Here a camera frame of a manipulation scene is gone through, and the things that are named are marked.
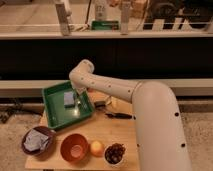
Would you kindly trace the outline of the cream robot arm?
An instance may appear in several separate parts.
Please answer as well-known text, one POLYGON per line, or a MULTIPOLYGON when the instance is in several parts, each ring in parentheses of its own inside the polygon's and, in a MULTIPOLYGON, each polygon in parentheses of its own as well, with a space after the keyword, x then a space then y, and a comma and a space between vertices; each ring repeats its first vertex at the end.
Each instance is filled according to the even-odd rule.
POLYGON ((132 104, 140 171, 192 171, 177 99, 166 84, 95 75, 87 59, 69 79, 79 94, 92 88, 132 104))

